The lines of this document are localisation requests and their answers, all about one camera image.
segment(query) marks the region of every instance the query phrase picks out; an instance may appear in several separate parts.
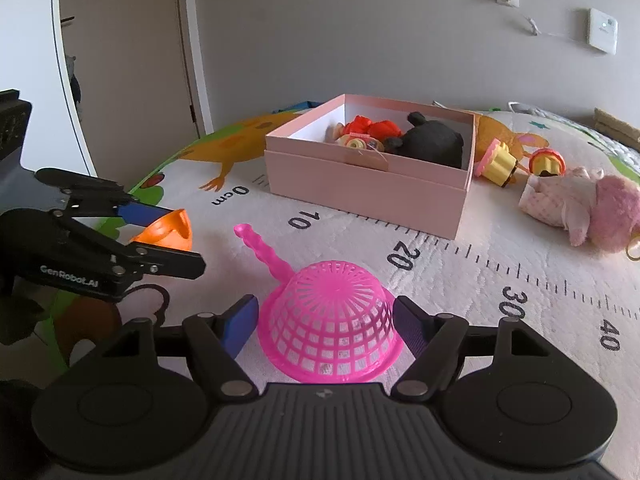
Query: red toy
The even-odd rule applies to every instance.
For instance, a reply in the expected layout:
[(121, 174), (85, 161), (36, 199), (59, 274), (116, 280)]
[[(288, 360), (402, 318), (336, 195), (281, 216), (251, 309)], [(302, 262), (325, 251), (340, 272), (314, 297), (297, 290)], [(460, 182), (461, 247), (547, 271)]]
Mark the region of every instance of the red toy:
[(350, 123), (345, 124), (341, 135), (366, 134), (382, 142), (389, 137), (400, 137), (402, 131), (392, 121), (379, 121), (374, 123), (368, 117), (361, 115)]

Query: door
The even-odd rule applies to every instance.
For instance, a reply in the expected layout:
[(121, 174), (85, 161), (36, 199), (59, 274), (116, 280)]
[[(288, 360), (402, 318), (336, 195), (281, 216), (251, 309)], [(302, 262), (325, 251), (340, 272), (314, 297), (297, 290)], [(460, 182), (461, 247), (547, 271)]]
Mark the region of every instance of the door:
[(178, 1), (60, 0), (71, 16), (62, 37), (89, 154), (98, 176), (133, 186), (197, 138)]

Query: cable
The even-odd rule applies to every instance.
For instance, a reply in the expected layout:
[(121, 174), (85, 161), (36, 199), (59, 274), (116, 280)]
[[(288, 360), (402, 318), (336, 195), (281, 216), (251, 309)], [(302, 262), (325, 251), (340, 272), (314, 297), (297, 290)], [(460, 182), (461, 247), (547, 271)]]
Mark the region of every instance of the cable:
[(574, 40), (574, 38), (570, 38), (569, 36), (566, 36), (565, 34), (555, 34), (553, 32), (542, 32), (540, 30), (540, 28), (538, 27), (538, 25), (536, 24), (535, 20), (530, 17), (527, 16), (526, 14), (518, 11), (518, 13), (525, 19), (527, 20), (527, 22), (529, 23), (529, 25), (531, 26), (531, 35), (532, 36), (551, 36), (553, 38), (563, 38), (564, 40), (569, 40), (569, 41), (573, 41), (574, 43), (580, 43), (580, 44), (584, 44), (583, 41), (579, 41), (579, 40)]

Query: thermostat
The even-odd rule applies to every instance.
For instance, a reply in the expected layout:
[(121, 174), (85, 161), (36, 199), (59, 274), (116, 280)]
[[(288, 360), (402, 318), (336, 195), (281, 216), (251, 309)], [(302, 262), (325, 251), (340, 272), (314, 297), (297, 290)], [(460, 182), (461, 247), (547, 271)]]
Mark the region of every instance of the thermostat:
[(615, 54), (618, 46), (618, 20), (600, 10), (589, 9), (587, 43), (608, 54)]

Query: pink basket handle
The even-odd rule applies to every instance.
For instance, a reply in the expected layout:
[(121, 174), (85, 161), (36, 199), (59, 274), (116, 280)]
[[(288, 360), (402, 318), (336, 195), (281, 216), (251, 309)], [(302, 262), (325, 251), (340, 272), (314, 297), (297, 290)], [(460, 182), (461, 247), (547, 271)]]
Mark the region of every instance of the pink basket handle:
[(276, 280), (283, 285), (289, 283), (294, 275), (291, 266), (279, 258), (276, 251), (264, 243), (262, 237), (254, 232), (249, 224), (238, 224), (234, 227), (234, 232), (247, 247), (253, 250), (255, 257), (269, 267), (269, 272)]

